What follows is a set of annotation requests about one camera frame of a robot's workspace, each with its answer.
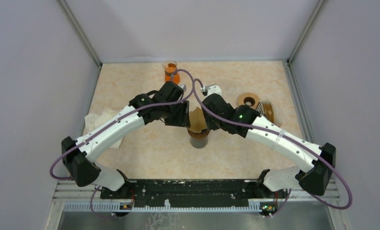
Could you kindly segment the brown paper coffee filter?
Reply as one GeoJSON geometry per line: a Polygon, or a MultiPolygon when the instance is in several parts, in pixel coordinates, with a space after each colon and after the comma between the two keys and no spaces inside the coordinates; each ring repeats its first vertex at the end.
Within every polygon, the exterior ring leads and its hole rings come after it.
{"type": "Polygon", "coordinates": [[[193,111],[189,112],[189,121],[190,125],[188,127],[188,130],[193,133],[201,133],[207,129],[203,110],[199,107],[196,107],[193,111]]]}

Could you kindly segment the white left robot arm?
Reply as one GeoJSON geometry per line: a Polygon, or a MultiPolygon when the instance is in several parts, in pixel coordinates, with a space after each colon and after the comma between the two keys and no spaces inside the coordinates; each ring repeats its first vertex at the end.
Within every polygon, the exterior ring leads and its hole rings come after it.
{"type": "Polygon", "coordinates": [[[97,162],[113,144],[127,134],[162,119],[170,126],[189,124],[189,102],[183,99],[186,86],[165,82],[158,91],[135,96],[116,116],[88,134],[61,141],[62,163],[79,187],[90,184],[105,187],[118,198],[125,198],[131,186],[123,172],[97,162]]]}

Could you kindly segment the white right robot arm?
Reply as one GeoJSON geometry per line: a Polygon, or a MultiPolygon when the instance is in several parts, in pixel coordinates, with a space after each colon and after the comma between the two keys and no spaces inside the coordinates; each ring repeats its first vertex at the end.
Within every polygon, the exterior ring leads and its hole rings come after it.
{"type": "Polygon", "coordinates": [[[330,143],[320,146],[298,138],[267,120],[259,111],[241,105],[233,108],[222,96],[213,93],[202,102],[207,127],[262,143],[287,157],[295,166],[282,170],[266,170],[257,183],[257,193],[270,197],[275,191],[301,188],[323,196],[335,166],[336,148],[330,143]]]}

